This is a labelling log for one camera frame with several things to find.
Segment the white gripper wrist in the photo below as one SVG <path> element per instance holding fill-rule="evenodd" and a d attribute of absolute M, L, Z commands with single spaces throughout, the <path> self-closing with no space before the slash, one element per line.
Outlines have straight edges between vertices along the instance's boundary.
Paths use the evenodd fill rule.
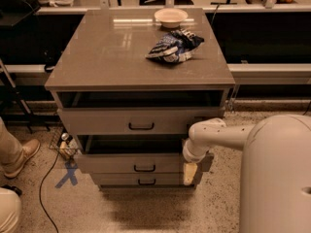
<path fill-rule="evenodd" d="M 197 171 L 197 164 L 202 161 L 209 151 L 208 146 L 199 145 L 191 139 L 183 142 L 183 157 L 189 162 L 184 164 L 184 185 L 191 185 Z"/>

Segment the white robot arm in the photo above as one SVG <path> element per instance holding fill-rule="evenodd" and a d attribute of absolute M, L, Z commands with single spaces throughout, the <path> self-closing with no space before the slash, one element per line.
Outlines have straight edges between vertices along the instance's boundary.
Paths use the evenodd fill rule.
<path fill-rule="evenodd" d="M 213 146 L 241 150 L 239 233 L 311 233 L 311 117 L 270 116 L 228 126 L 198 122 L 183 142 L 184 184 Z"/>

